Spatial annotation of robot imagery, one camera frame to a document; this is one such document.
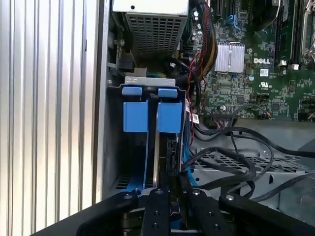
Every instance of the silver heatsink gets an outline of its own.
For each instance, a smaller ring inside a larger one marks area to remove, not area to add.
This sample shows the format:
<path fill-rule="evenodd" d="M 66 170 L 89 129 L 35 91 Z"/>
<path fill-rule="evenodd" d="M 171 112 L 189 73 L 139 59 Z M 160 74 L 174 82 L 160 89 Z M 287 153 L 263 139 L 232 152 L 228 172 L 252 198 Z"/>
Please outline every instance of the silver heatsink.
<path fill-rule="evenodd" d="M 238 43 L 219 43 L 216 72 L 242 73 L 244 71 L 245 46 Z"/>
<path fill-rule="evenodd" d="M 183 34 L 189 0 L 115 0 L 113 11 L 125 13 L 140 56 L 171 56 Z"/>

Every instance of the dell logo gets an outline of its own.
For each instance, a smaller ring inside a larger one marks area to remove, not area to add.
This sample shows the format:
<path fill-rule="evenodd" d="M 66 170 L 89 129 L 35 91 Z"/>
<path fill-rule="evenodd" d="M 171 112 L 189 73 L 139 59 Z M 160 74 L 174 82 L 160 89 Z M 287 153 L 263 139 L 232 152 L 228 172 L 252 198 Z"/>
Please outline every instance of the dell logo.
<path fill-rule="evenodd" d="M 264 65 L 270 65 L 269 59 L 263 59 L 263 58 L 254 58 L 255 64 L 264 64 Z"/>

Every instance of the red wire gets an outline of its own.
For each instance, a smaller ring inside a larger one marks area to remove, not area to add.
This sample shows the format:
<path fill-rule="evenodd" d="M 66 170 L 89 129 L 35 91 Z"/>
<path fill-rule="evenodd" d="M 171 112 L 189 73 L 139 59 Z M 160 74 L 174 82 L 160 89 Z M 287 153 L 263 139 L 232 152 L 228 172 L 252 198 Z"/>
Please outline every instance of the red wire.
<path fill-rule="evenodd" d="M 199 56 L 199 55 L 201 55 L 201 52 L 197 52 L 196 54 L 195 54 L 195 56 L 193 57 L 193 60 L 192 60 L 192 62 L 190 63 L 190 65 L 189 65 L 189 68 L 190 68 L 190 70 L 192 69 L 192 66 L 195 64 L 195 62 L 196 62 L 196 59 L 197 59 L 197 56 Z M 187 93 L 189 93 L 189 90 L 190 90 L 190 79 L 191 79 L 191 71 L 189 72 L 189 75 L 188 75 L 188 81 L 187 81 L 187 83 L 188 83 L 188 88 L 187 88 Z M 191 144 L 192 144 L 192 141 L 193 141 L 193 138 L 194 138 L 194 133 L 193 133 L 193 117 L 192 117 L 192 107 L 191 107 L 191 100 L 190 100 L 190 98 L 189 98 L 189 96 L 188 96 L 188 102 L 189 102 L 189 109 L 190 109 L 190 119 L 191 119 L 191 139 L 190 139 L 190 146 L 191 146 Z"/>

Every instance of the motherboard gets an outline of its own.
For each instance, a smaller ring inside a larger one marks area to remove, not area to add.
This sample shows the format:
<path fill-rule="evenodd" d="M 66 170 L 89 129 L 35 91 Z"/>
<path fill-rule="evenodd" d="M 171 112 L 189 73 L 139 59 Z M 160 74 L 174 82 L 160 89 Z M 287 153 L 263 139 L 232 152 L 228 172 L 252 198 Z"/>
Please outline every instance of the motherboard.
<path fill-rule="evenodd" d="M 253 103 L 274 120 L 315 122 L 315 66 L 311 60 L 305 63 L 300 50 L 303 40 L 314 44 L 315 20 L 307 19 L 307 33 L 298 30 L 303 28 L 305 15 L 301 2 L 309 1 L 282 1 L 277 19 L 253 31 L 252 1 L 212 1 L 219 53 L 215 68 L 201 84 L 204 116 L 231 114 L 239 106 Z M 191 32 L 194 52 L 198 52 L 202 48 L 200 24 L 196 22 Z M 244 109 L 239 117 L 265 118 L 255 109 Z"/>

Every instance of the ventilated metal plate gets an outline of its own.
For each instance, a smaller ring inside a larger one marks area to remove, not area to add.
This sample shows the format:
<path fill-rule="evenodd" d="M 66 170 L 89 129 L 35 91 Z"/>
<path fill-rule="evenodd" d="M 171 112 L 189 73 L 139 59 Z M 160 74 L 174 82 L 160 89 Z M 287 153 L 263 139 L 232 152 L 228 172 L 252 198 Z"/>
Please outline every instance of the ventilated metal plate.
<path fill-rule="evenodd" d="M 127 13 L 126 18 L 141 56 L 171 56 L 177 49 L 187 19 L 131 13 Z"/>

